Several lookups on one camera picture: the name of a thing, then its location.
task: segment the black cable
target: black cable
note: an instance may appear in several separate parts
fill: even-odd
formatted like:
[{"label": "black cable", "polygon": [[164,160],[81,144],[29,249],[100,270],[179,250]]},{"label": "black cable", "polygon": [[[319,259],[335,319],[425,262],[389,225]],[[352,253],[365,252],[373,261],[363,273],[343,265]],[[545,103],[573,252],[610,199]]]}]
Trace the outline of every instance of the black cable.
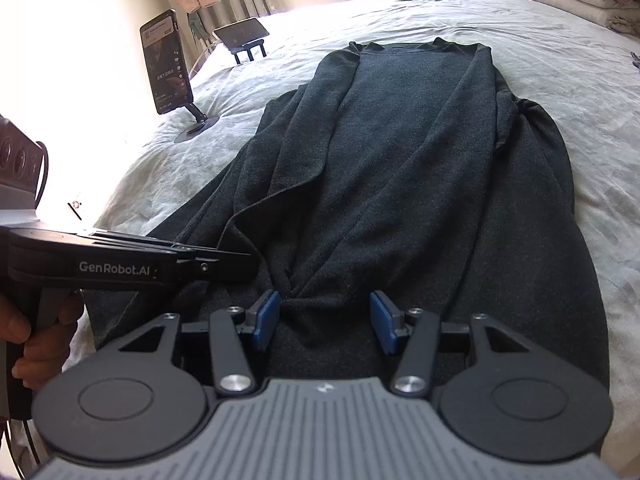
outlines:
[{"label": "black cable", "polygon": [[9,455],[11,455],[11,460],[14,462],[15,470],[18,472],[18,476],[20,477],[20,480],[24,480],[24,475],[22,474],[22,471],[18,467],[18,463],[15,461],[14,450],[11,447],[11,438],[9,437],[9,427],[7,422],[4,423],[2,432],[4,433],[6,444],[9,447]]},{"label": "black cable", "polygon": [[42,171],[42,182],[40,183],[40,189],[38,190],[38,195],[36,197],[36,207],[40,203],[42,199],[42,194],[44,193],[44,188],[47,185],[47,177],[49,176],[49,152],[47,151],[47,147],[44,142],[36,142],[38,146],[42,149],[42,155],[44,159],[44,170]]},{"label": "black cable", "polygon": [[31,430],[29,429],[29,423],[26,420],[24,420],[22,422],[22,425],[24,426],[24,432],[27,434],[27,440],[29,441],[29,447],[31,448],[31,454],[33,455],[33,459],[36,461],[36,464],[40,466],[40,457],[36,453],[36,447],[35,447],[35,444],[33,443],[33,439],[31,438]]}]

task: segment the smartphone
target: smartphone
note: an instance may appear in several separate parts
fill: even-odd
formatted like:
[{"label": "smartphone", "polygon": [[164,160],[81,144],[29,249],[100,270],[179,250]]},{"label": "smartphone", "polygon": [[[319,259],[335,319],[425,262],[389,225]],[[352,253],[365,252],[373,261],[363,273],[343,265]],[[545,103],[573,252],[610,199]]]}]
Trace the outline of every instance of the smartphone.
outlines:
[{"label": "smartphone", "polygon": [[222,41],[228,49],[238,48],[250,41],[259,40],[269,35],[267,29],[257,18],[249,18],[241,22],[235,22],[226,27],[220,27],[213,33]]},{"label": "smartphone", "polygon": [[140,39],[158,113],[193,102],[175,11],[163,12],[140,27]]}]

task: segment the bed sheet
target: bed sheet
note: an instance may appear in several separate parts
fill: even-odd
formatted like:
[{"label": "bed sheet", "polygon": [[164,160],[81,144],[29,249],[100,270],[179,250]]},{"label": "bed sheet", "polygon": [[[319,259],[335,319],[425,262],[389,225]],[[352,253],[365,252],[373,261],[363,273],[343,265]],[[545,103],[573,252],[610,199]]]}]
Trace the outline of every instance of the bed sheet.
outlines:
[{"label": "bed sheet", "polygon": [[640,454],[640,74],[629,55],[640,42],[530,0],[354,0],[261,21],[266,58],[236,66],[218,47],[192,80],[196,104],[220,121],[173,144],[190,115],[168,114],[98,226],[151,231],[234,158],[270,99],[350,41],[484,43],[514,94],[543,105],[567,145],[609,326],[615,416],[603,457],[624,468]]}]

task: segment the hand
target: hand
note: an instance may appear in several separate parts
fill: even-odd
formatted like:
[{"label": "hand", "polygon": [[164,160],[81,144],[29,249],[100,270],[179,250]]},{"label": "hand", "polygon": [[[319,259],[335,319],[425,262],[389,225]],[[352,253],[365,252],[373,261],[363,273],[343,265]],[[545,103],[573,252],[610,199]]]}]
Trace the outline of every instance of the hand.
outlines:
[{"label": "hand", "polygon": [[58,375],[69,357],[69,343],[83,312],[82,295],[74,292],[60,307],[56,323],[31,335],[27,319],[0,294],[0,338],[11,343],[24,343],[24,357],[15,362],[12,375],[22,379],[24,386],[31,390],[41,389]]}]

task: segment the metal bolt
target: metal bolt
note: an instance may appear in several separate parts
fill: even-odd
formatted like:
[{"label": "metal bolt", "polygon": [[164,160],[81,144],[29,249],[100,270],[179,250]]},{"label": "metal bolt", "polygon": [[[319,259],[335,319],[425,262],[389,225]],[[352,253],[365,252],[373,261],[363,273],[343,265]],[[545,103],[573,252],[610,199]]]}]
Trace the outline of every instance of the metal bolt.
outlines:
[{"label": "metal bolt", "polygon": [[228,392],[244,392],[251,387],[251,379],[246,375],[227,375],[220,380],[220,387]]},{"label": "metal bolt", "polygon": [[402,376],[394,384],[394,388],[404,394],[416,394],[423,391],[426,386],[424,379],[415,375]]}]

